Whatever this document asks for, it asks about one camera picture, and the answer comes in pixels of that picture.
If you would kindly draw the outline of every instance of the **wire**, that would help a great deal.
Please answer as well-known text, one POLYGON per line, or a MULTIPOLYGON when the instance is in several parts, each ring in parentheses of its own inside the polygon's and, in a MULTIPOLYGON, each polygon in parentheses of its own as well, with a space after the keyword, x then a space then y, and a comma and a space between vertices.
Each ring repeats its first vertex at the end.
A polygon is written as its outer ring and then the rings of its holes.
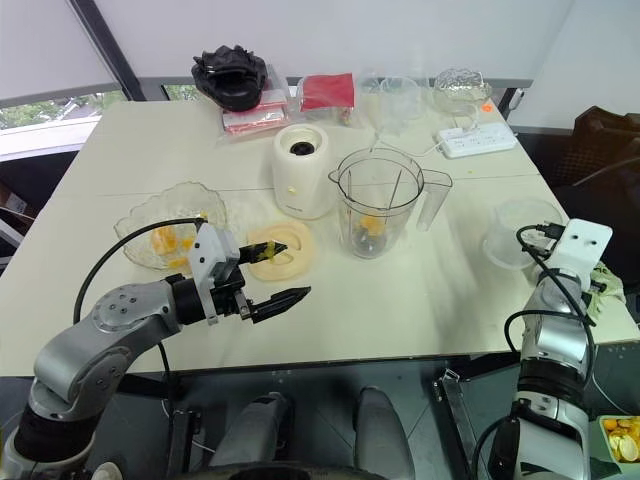
POLYGON ((85 278, 84 282, 82 282, 82 286, 80 287, 80 290, 78 291, 78 296, 76 297, 76 303, 73 307, 73 324, 75 325, 80 321, 80 311, 82 310, 82 302, 84 300, 84 296, 86 295, 87 290, 89 289, 89 285, 91 285, 91 282, 93 281, 94 277, 98 273, 98 270, 102 268, 102 266, 107 262, 107 260, 109 260, 109 258, 114 253, 116 253, 120 249, 120 247, 126 245, 131 240, 133 240, 136 237, 139 237, 143 233, 146 233, 150 230, 154 230, 156 228, 166 227, 168 225, 180 225, 183 223, 194 223, 198 225, 199 223, 204 223, 205 221, 206 219, 202 217, 176 218, 173 220, 164 220, 162 222, 152 223, 151 225, 147 225, 146 227, 139 228, 138 230, 127 235, 126 237, 121 238, 113 247, 107 250, 107 252, 100 258, 100 260, 98 260, 98 262, 93 266, 93 268, 87 274, 87 278, 85 278))
POLYGON ((25 215, 24 213, 16 212, 15 210, 11 210, 10 208, 7 208, 7 207, 0 207, 0 210, 4 210, 5 212, 13 213, 14 215, 17 215, 19 217, 28 218, 29 220, 32 220, 34 222, 36 220, 36 218, 32 217, 31 215, 25 215))
POLYGON ((195 440, 191 440, 191 445, 195 445, 196 447, 201 448, 209 453, 213 453, 214 455, 216 454, 216 451, 213 448, 209 448, 205 445, 202 445, 201 443, 198 443, 195 440))
MULTIPOLYGON (((160 404, 162 405, 162 411, 164 412, 164 415, 165 415, 167 418, 169 418, 169 412, 167 412, 167 407, 164 405, 164 400, 162 400, 162 401, 160 402, 160 404)), ((174 413, 185 413, 184 411, 182 411, 182 410, 177 410, 177 409, 176 409, 176 410, 174 410, 173 412, 174 412, 174 413)), ((215 453, 216 453, 216 451, 215 451, 213 448, 209 448, 209 447, 207 447, 206 445, 203 445, 203 444, 201 444, 201 443, 199 443, 199 442, 196 442, 195 440, 191 440, 191 444, 192 444, 192 445, 194 445, 194 446, 196 446, 196 447, 198 447, 198 448, 201 448, 201 449, 203 449, 203 450, 206 450, 206 451, 207 451, 207 452, 209 452, 209 453, 213 453, 213 454, 215 454, 215 453)))
POLYGON ((507 318, 507 320, 504 322, 504 337, 507 340, 507 343, 509 344, 509 348, 514 353, 517 352, 517 350, 516 350, 516 347, 514 347, 513 342, 511 341, 509 328, 511 327, 511 324, 516 318, 524 317, 525 315, 549 315, 551 317, 572 318, 574 320, 582 320, 581 317, 573 313, 556 312, 554 310, 521 310, 519 312, 516 312, 513 315, 511 315, 509 318, 507 318))
MULTIPOLYGON (((146 227, 139 228, 138 230, 131 232, 126 237, 121 238, 113 247, 106 251, 106 253, 98 260, 98 262, 93 266, 93 268, 87 274, 87 277, 82 282, 80 286, 80 290, 78 291, 78 296, 76 297, 75 305, 73 306, 73 324, 77 324, 80 321, 80 313, 82 310, 82 302, 84 300, 85 295, 87 294, 87 290, 89 289, 89 285, 95 278, 96 274, 102 268, 102 266, 107 263, 107 260, 111 258, 111 256, 116 253, 120 247, 126 245, 131 240, 136 237, 139 237, 143 233, 146 233, 150 230, 154 230, 160 227, 166 227, 169 225, 180 225, 185 223, 193 223, 199 225, 201 223, 206 222, 205 218, 202 217, 193 217, 193 218, 177 218, 173 220, 164 220, 162 222, 152 223, 151 225, 147 225, 146 227)), ((164 349, 164 345, 162 342, 158 343, 158 350, 160 350, 160 356, 162 357, 162 365, 164 367, 165 379, 167 382, 167 401, 169 403, 169 409, 171 410, 171 415, 168 415, 169 418, 169 427, 168 427, 168 443, 167 445, 171 446, 171 438, 173 437, 173 426, 174 426, 174 417, 173 417, 173 407, 174 407, 174 399, 173 399, 173 382, 171 378, 171 368, 169 367, 169 359, 167 358, 167 352, 164 349)))
MULTIPOLYGON (((598 347, 596 346, 596 356, 598 354, 598 347)), ((628 411, 626 411, 624 408, 622 408, 620 405, 618 405, 616 402, 614 402, 613 400, 611 400, 611 397, 609 397, 609 395, 607 395, 605 393, 605 391, 602 389, 602 387, 600 387, 600 385, 598 384, 598 381, 596 380, 596 372, 594 370, 593 375, 591 376, 591 379, 593 380, 593 386, 596 387, 596 390, 598 390, 600 392, 600 394, 607 399, 607 401, 614 406, 615 408, 617 408, 620 413, 622 413, 623 415, 629 415, 629 416, 633 416, 632 413, 629 413, 628 411)))
MULTIPOLYGON (((456 135, 455 137, 452 138, 448 138, 446 140, 453 140, 456 138, 462 138, 462 137, 466 137, 467 135, 471 135, 477 128, 478 128, 478 121, 480 119, 480 109, 478 108, 477 105, 475 104, 470 104, 469 106, 471 106, 473 108, 473 115, 469 115, 469 118, 471 118, 471 126, 467 129, 462 129, 462 133, 460 135, 456 135)), ((456 117, 455 115, 453 116, 453 121, 456 124, 456 127, 458 126, 458 122, 456 121, 456 117)), ((445 139, 440 140, 438 143, 436 143, 435 145, 433 145, 432 147, 427 148, 426 150, 420 152, 420 153, 415 153, 415 152, 409 152, 407 150, 404 150, 396 145, 393 145, 389 142, 386 142, 384 140, 382 140, 382 138, 380 138, 380 134, 378 134, 376 132, 376 138, 375 141, 373 142, 373 145, 371 146, 371 149, 373 149, 376 144, 378 143, 382 143, 383 145, 386 145, 387 147, 391 147, 395 150, 398 150, 400 153, 404 153, 405 155, 409 156, 409 157, 426 157, 427 155, 429 155, 431 152, 433 152, 435 149, 437 149, 440 145, 442 145, 445 141, 445 139)))
POLYGON ((438 148, 440 145, 442 145, 444 143, 444 140, 440 140, 438 143, 436 143, 433 147, 428 148, 427 150, 425 150, 422 153, 414 153, 414 152, 408 152, 407 150, 404 150, 402 148, 399 148, 395 145, 392 145, 389 142, 385 142, 384 140, 382 140, 380 137, 376 138, 376 141, 374 142, 373 146, 375 147, 376 143, 382 143, 383 145, 386 145, 387 147, 391 147, 394 150, 398 150, 401 153, 404 153, 405 155, 409 156, 409 157, 426 157, 427 155, 429 155, 431 152, 433 152, 436 148, 438 148))
POLYGON ((537 225, 527 225, 526 227, 522 227, 516 232, 516 238, 518 242, 522 246, 522 249, 527 252, 531 258, 538 264, 538 266, 542 269, 542 271, 556 284, 556 286, 560 289, 562 294, 566 297, 567 301, 575 311, 576 315, 580 322, 582 323, 582 327, 584 328, 585 335, 587 336, 587 344, 588 344, 588 355, 587 355, 587 371, 584 376, 583 384, 586 385, 589 383, 589 380, 593 376, 593 369, 595 367, 595 351, 596 346, 593 340, 593 334, 591 333, 591 327, 589 326, 589 319, 584 315, 582 309, 578 305, 578 302, 573 295, 569 293, 569 290, 562 284, 562 282, 558 279, 558 276, 542 261, 540 256, 536 253, 536 251, 523 240, 522 234, 527 230, 538 230, 537 225))
POLYGON ((614 163, 613 165, 607 165, 606 167, 601 168, 600 170, 592 173, 591 175, 587 175, 582 180, 578 180, 576 183, 574 183, 572 185, 572 187, 578 187, 578 186, 582 185, 583 183, 588 182, 592 178, 597 177, 598 175, 602 175, 603 173, 611 172, 611 171, 616 170, 616 169, 618 169, 620 167, 624 167, 625 165, 629 165, 630 163, 635 163, 635 162, 638 162, 638 161, 640 161, 640 156, 627 158, 626 160, 622 160, 621 162, 614 163))
POLYGON ((496 420, 495 422, 493 422, 491 425, 489 425, 486 428, 484 432, 482 432, 482 434, 480 435, 480 438, 478 438, 478 441, 476 442, 476 446, 473 449, 473 455, 471 456, 471 478, 473 480, 477 480, 478 478, 478 463, 480 462, 480 453, 482 452, 482 446, 484 445, 484 442, 487 441, 487 438, 489 438, 489 435, 491 435, 491 432, 493 432, 496 428, 498 428, 500 424, 507 418, 509 417, 502 417, 496 420))

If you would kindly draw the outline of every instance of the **white table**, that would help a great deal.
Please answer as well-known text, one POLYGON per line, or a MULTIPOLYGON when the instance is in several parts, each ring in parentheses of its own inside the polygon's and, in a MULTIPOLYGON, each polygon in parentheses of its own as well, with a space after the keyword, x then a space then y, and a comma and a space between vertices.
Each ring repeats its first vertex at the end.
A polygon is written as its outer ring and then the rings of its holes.
MULTIPOLYGON (((497 118, 495 113, 483 114, 482 120, 497 118)), ((0 277, 0 375, 32 374, 38 351, 71 324, 84 276, 116 241, 113 224, 149 194, 186 180, 218 189, 239 242, 248 229, 287 218, 276 208, 269 188, 271 138, 216 145, 215 119, 215 108, 200 102, 132 102, 104 115, 0 277), (254 209, 257 213, 249 214, 254 209)), ((427 135, 418 132, 450 127, 448 122, 430 113, 413 127, 413 134, 390 141, 423 150, 427 145, 419 142, 427 135)), ((329 135, 338 157, 368 146, 373 138, 372 131, 364 129, 333 128, 329 135)), ((389 253, 366 261, 340 246, 335 214, 308 222, 318 250, 309 273, 264 283, 245 272, 245 294, 262 301, 276 291, 305 285, 311 285, 311 293, 287 313, 258 325, 235 316, 214 327, 206 322, 185 327, 165 342, 172 368, 506 350, 503 322, 524 306, 533 285, 525 273, 500 269, 481 253, 490 211, 522 196, 556 201, 520 146, 459 160, 434 152, 419 161, 454 179, 429 232, 416 232, 414 215, 389 253)), ((162 276, 117 254, 96 277, 83 311, 110 288, 162 276)), ((517 323, 514 339, 521 333, 517 323)), ((604 343, 639 335, 626 308, 608 301, 594 337, 604 343)), ((130 371, 160 369, 154 350, 130 371)))

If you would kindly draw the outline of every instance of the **power strip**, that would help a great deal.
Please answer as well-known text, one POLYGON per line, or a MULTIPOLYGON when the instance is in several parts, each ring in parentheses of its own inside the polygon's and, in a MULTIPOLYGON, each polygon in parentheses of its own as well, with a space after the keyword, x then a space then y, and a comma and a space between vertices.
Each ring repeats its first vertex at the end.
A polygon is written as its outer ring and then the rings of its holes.
POLYGON ((466 133, 461 128, 440 130, 437 141, 449 158, 510 150, 518 143, 511 129, 501 122, 481 123, 466 133))

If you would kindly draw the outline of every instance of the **robotic arm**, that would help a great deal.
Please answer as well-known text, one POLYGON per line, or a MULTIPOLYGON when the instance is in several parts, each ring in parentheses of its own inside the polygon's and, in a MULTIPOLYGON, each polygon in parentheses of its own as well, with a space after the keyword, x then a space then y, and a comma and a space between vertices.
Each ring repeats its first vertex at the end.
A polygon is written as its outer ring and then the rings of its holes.
MULTIPOLYGON (((578 302, 611 235, 609 227, 571 220, 555 245, 547 266, 578 302)), ((540 275, 525 310, 549 313, 524 316, 517 393, 489 458, 495 480, 590 478, 583 391, 594 361, 588 348, 593 340, 583 324, 584 305, 579 306, 575 312, 556 282, 540 275)))
POLYGON ((285 245, 238 248, 231 234, 201 224, 189 253, 193 278, 173 275, 118 287, 40 352, 19 427, 6 441, 0 478, 72 478, 81 471, 98 421, 133 361, 204 318, 240 314, 254 323, 285 312, 311 290, 294 288, 254 305, 239 264, 266 260, 285 245))

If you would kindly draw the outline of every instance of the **black cable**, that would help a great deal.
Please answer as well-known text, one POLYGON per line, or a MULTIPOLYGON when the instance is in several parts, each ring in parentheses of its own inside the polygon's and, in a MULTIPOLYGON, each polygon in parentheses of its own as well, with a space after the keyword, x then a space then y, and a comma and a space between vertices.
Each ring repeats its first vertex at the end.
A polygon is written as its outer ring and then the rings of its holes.
POLYGON ((578 305, 578 302, 576 301, 576 299, 573 298, 573 295, 569 293, 569 290, 567 290, 567 287, 565 287, 562 284, 562 282, 558 279, 558 276, 555 273, 553 273, 549 267, 547 267, 547 265, 542 261, 538 253, 531 247, 531 245, 525 242, 524 239, 522 238, 522 234, 527 230, 537 230, 537 229, 538 229, 537 225, 528 225, 526 227, 522 227, 520 230, 516 232, 516 238, 518 239, 518 242, 522 246, 522 249, 525 252, 527 252, 531 256, 531 258, 533 258, 534 262, 538 264, 538 266, 542 269, 542 271, 546 273, 549 277, 551 277, 551 280, 553 281, 553 283, 556 284, 556 286, 560 289, 562 294, 567 298, 567 301, 571 305, 571 308, 573 308, 573 310, 576 312, 576 314, 582 316, 583 315, 582 309, 578 305))
MULTIPOLYGON (((484 442, 487 441, 487 438, 489 438, 489 435, 491 435, 491 432, 493 432, 496 428, 498 428, 500 424, 507 418, 508 417, 502 417, 496 420, 495 422, 493 422, 491 425, 487 427, 487 429, 484 432, 482 432, 482 434, 480 435, 480 438, 478 438, 478 441, 476 442, 476 446, 473 449, 473 455, 471 456, 472 480, 478 479, 478 463, 480 462, 480 453, 482 452, 482 446, 484 445, 484 442)), ((489 478, 491 478, 491 474, 489 472, 487 472, 487 475, 489 476, 489 478)))
POLYGON ((173 397, 173 377, 171 374, 171 367, 169 366, 169 359, 167 358, 167 351, 164 349, 162 342, 158 343, 158 350, 160 350, 160 356, 162 357, 162 365, 164 366, 165 382, 167 384, 167 410, 169 414, 169 425, 167 427, 167 458, 169 458, 169 450, 171 449, 171 443, 173 441, 173 428, 174 428, 174 413, 175 402, 173 397))
POLYGON ((84 282, 82 282, 82 285, 80 286, 80 290, 78 291, 78 296, 76 297, 76 303, 73 306, 73 324, 75 325, 80 321, 80 311, 82 309, 82 302, 84 300, 84 296, 87 294, 89 285, 91 285, 91 282, 93 281, 94 277, 98 273, 98 270, 102 268, 102 266, 107 262, 107 260, 109 260, 109 258, 114 253, 116 253, 120 249, 120 247, 129 243, 134 238, 139 237, 143 233, 146 233, 150 230, 154 230, 156 228, 166 227, 168 225, 179 225, 183 223, 194 223, 197 225, 199 223, 204 223, 204 222, 206 222, 206 219, 200 218, 200 217, 164 220, 162 222, 156 222, 156 223, 152 223, 151 225, 147 225, 146 227, 142 227, 136 230, 135 232, 130 233, 126 237, 120 239, 118 243, 116 243, 113 247, 107 250, 107 252, 100 258, 100 260, 98 260, 98 262, 93 266, 93 268, 87 274, 87 278, 85 278, 84 282))
POLYGON ((595 367, 595 355, 596 355, 595 353, 596 345, 593 340, 593 334, 591 333, 591 327, 589 326, 589 319, 582 312, 582 309, 578 305, 578 302, 576 301, 576 299, 573 298, 573 295, 569 293, 569 290, 567 290, 567 288, 562 284, 560 279, 558 279, 558 276, 549 267, 547 267, 547 265, 542 261, 540 256, 536 253, 536 251, 527 242, 523 240, 522 238, 523 232, 526 232, 527 230, 539 230, 539 229, 540 228, 538 225, 527 225, 526 227, 522 227, 516 232, 516 238, 518 239, 518 242, 522 246, 522 249, 525 252, 527 252, 531 256, 531 258, 533 258, 533 260, 542 269, 542 271, 549 278, 551 278, 553 283, 555 283, 556 286, 560 289, 562 294, 566 297, 567 301, 571 305, 571 308, 574 310, 574 312, 578 316, 580 323, 582 323, 584 332, 587 336, 587 344, 588 344, 587 372, 583 382, 583 384, 586 385, 587 383, 589 383, 589 379, 591 378, 591 375, 593 375, 593 369, 595 367))
MULTIPOLYGON (((126 237, 120 239, 113 247, 111 247, 107 252, 98 260, 98 262, 93 266, 93 268, 87 274, 87 277, 82 282, 80 286, 80 290, 78 291, 78 296, 76 297, 75 305, 73 306, 73 324, 77 324, 80 321, 80 313, 82 310, 82 302, 84 300, 85 295, 87 294, 87 290, 89 289, 89 285, 95 278, 96 274, 102 268, 102 266, 111 258, 111 256, 116 253, 120 247, 124 246, 131 240, 136 237, 139 237, 143 233, 146 233, 150 230, 154 230, 160 227, 166 227, 169 225, 181 225, 185 223, 193 223, 196 227, 206 222, 205 218, 201 217, 193 217, 193 218, 177 218, 174 220, 164 220, 162 222, 152 223, 151 225, 147 225, 146 227, 139 228, 138 230, 130 233, 126 237)), ((169 405, 169 426, 167 431, 168 436, 168 448, 171 448, 171 440, 173 437, 173 427, 174 427, 174 397, 173 397, 173 381, 171 376, 171 367, 169 366, 169 359, 167 358, 167 352, 164 349, 164 345, 162 342, 158 343, 158 350, 160 350, 160 356, 162 357, 162 365, 164 367, 165 379, 167 383, 167 403, 169 405)))
POLYGON ((516 312, 512 314, 509 318, 507 318, 506 322, 504 322, 504 338, 507 340, 507 343, 509 344, 509 348, 511 349, 511 351, 514 353, 517 352, 517 350, 516 350, 516 347, 513 345, 513 342, 511 341, 509 328, 511 327, 511 324, 516 318, 524 317, 525 315, 549 315, 551 317, 572 318, 574 320, 582 321, 581 317, 573 313, 556 312, 554 310, 521 310, 519 312, 516 312))

